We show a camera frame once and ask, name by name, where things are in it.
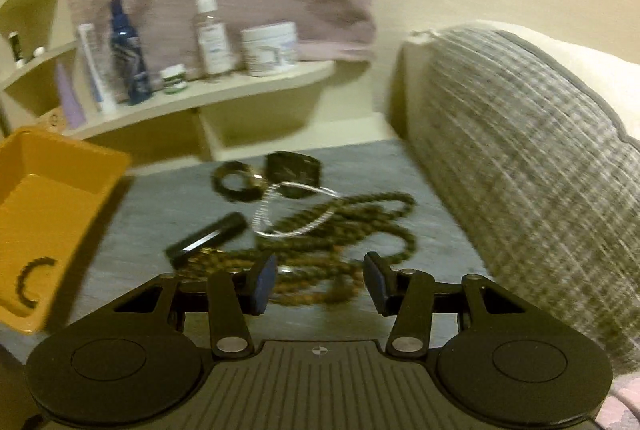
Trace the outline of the dark blue spray bottle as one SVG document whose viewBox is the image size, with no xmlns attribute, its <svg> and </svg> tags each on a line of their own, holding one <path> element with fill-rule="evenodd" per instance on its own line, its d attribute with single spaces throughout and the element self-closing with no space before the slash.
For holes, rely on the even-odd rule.
<svg viewBox="0 0 640 430">
<path fill-rule="evenodd" d="M 153 93 L 137 29 L 131 25 L 122 0 L 111 0 L 111 49 L 116 72 L 126 86 L 131 105 L 148 100 Z"/>
</svg>

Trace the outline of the white blue cream tube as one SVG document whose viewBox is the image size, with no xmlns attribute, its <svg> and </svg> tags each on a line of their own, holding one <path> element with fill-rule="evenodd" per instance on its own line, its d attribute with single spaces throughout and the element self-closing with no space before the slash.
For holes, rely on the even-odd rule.
<svg viewBox="0 0 640 430">
<path fill-rule="evenodd" d="M 113 115 L 117 102 L 112 89 L 112 74 L 100 48 L 96 27 L 92 23 L 84 23 L 77 27 L 77 31 L 98 109 L 104 115 Z"/>
</svg>

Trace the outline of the lying black white tube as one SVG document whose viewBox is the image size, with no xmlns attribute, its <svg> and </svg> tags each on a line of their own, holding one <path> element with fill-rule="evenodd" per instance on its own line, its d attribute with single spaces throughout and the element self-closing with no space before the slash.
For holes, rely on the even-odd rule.
<svg viewBox="0 0 640 430">
<path fill-rule="evenodd" d="M 47 49 L 44 46 L 38 46 L 38 48 L 35 48 L 32 51 L 32 54 L 30 54 L 29 57 L 26 58 L 26 62 L 30 63 L 33 60 L 36 60 L 38 57 L 46 54 L 46 52 L 47 52 Z"/>
</svg>

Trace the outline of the upright black white tube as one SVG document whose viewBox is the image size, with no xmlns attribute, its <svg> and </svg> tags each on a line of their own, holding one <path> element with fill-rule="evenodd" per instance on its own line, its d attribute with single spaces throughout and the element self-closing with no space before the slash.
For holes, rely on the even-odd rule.
<svg viewBox="0 0 640 430">
<path fill-rule="evenodd" d="M 9 44 L 12 50 L 14 64 L 16 68 L 22 68 L 25 64 L 20 35 L 17 31 L 11 31 L 8 35 Z"/>
</svg>

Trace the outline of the grey plaid pillow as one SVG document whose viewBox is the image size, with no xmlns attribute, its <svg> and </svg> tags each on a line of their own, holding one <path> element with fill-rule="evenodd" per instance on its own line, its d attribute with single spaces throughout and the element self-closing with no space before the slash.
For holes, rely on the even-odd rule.
<svg viewBox="0 0 640 430">
<path fill-rule="evenodd" d="M 457 26 L 409 90 L 408 139 L 503 287 L 639 367 L 639 144 L 541 49 Z"/>
</svg>

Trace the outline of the lilac cosmetic tube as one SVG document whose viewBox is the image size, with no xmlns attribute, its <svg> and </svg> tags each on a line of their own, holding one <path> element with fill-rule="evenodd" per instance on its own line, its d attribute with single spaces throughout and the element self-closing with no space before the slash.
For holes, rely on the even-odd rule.
<svg viewBox="0 0 640 430">
<path fill-rule="evenodd" d="M 77 129 L 83 126 L 86 122 L 84 110 L 78 101 L 72 79 L 60 60 L 55 62 L 54 78 L 68 127 L 70 129 Z"/>
</svg>

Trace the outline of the large white cream jar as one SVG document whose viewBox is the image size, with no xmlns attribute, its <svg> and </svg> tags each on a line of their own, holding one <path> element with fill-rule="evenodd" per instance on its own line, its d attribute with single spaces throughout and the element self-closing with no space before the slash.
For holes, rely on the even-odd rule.
<svg viewBox="0 0 640 430">
<path fill-rule="evenodd" d="M 277 75 L 298 63 L 298 38 L 294 22 L 281 22 L 241 31 L 247 72 L 252 77 Z"/>
</svg>

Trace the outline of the small green white jar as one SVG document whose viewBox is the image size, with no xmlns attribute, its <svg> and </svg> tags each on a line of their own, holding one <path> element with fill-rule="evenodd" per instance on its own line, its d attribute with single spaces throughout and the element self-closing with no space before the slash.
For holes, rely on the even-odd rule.
<svg viewBox="0 0 640 430">
<path fill-rule="evenodd" d="M 183 64 L 175 64 L 162 69 L 160 78 L 162 79 L 163 92 L 165 94 L 179 93 L 186 90 L 188 86 L 186 82 L 186 66 Z"/>
</svg>

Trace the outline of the clear spray bottle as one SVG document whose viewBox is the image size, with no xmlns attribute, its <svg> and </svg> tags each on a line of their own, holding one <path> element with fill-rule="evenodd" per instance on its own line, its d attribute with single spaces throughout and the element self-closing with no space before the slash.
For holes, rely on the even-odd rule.
<svg viewBox="0 0 640 430">
<path fill-rule="evenodd" d="M 227 28 L 217 16 L 217 0 L 196 0 L 195 31 L 205 75 L 218 78 L 232 72 L 234 63 Z"/>
</svg>

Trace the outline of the orange plastic tray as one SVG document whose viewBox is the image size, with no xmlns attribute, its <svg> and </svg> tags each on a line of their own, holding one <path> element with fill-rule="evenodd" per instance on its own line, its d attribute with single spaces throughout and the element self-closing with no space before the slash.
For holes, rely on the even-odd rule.
<svg viewBox="0 0 640 430">
<path fill-rule="evenodd" d="M 39 128 L 1 143 L 1 323 L 40 332 L 131 157 Z"/>
</svg>

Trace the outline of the pink patterned bedsheet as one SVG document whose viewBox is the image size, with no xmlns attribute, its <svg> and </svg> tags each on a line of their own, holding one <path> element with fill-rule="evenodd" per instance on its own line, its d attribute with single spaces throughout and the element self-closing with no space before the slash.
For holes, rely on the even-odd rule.
<svg viewBox="0 0 640 430">
<path fill-rule="evenodd" d="M 632 372 L 614 379 L 596 421 L 605 429 L 639 430 L 640 375 Z"/>
</svg>

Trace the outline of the black square watch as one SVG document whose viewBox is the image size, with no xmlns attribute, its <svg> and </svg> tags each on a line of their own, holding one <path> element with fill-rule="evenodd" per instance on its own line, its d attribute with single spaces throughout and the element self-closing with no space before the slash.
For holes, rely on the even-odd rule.
<svg viewBox="0 0 640 430">
<path fill-rule="evenodd" d="M 294 152 L 274 152 L 265 156 L 267 187 L 279 184 L 278 192 L 290 199 L 310 197 L 321 185 L 322 163 L 309 155 Z"/>
</svg>

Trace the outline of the small cardboard box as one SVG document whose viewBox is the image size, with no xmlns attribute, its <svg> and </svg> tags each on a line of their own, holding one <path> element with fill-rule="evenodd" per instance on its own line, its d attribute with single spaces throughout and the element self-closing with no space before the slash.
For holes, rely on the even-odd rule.
<svg viewBox="0 0 640 430">
<path fill-rule="evenodd" d="M 62 107 L 58 106 L 50 109 L 38 118 L 37 124 L 48 132 L 62 133 L 67 126 Z"/>
</svg>

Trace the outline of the black cylindrical case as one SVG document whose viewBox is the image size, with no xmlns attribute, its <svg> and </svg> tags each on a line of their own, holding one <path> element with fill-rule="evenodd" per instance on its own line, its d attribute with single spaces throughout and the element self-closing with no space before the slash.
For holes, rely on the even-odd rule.
<svg viewBox="0 0 640 430">
<path fill-rule="evenodd" d="M 232 212 L 221 219 L 206 225 L 205 228 L 183 237 L 165 249 L 165 256 L 171 266 L 178 270 L 186 265 L 189 258 L 204 248 L 217 248 L 232 238 L 239 236 L 248 228 L 246 217 Z"/>
</svg>

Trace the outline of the cream corner shelf unit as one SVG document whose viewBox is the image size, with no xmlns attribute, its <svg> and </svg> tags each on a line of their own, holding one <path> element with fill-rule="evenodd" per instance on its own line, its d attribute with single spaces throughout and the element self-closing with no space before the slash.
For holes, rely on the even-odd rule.
<svg viewBox="0 0 640 430">
<path fill-rule="evenodd" d="M 140 105 L 102 114 L 93 101 L 67 0 L 1 0 L 1 34 L 15 31 L 24 53 L 43 54 L 17 67 L 1 42 L 1 133 L 43 122 L 58 107 L 54 70 L 63 65 L 86 120 L 65 135 L 130 153 L 137 172 L 206 160 L 242 159 L 274 150 L 310 150 L 392 138 L 372 105 L 358 68 L 302 63 L 281 75 L 235 72 L 191 81 L 176 94 L 158 92 Z"/>
</svg>

